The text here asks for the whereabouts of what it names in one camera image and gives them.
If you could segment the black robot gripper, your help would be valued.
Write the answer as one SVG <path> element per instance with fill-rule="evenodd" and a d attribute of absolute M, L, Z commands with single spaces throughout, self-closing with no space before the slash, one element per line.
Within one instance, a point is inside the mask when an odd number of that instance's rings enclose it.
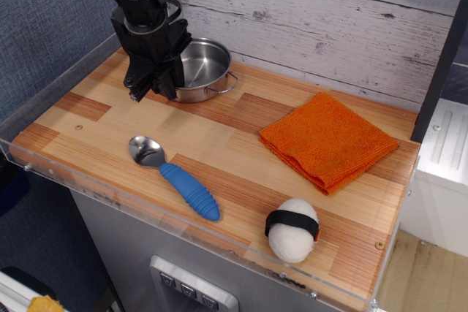
<path fill-rule="evenodd" d="M 124 86 L 131 99 L 139 102 L 149 91 L 168 100 L 177 98 L 176 88 L 185 86 L 181 54 L 192 41 L 185 19 L 158 26 L 133 26 L 123 14 L 114 14 L 112 24 L 129 67 Z"/>

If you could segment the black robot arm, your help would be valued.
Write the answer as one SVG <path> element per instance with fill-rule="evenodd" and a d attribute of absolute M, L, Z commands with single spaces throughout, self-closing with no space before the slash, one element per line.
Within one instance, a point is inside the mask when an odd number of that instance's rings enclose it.
<path fill-rule="evenodd" d="M 181 54 L 192 41 L 178 0 L 115 0 L 111 21 L 129 67 L 124 86 L 139 102 L 149 91 L 169 100 L 184 87 Z"/>

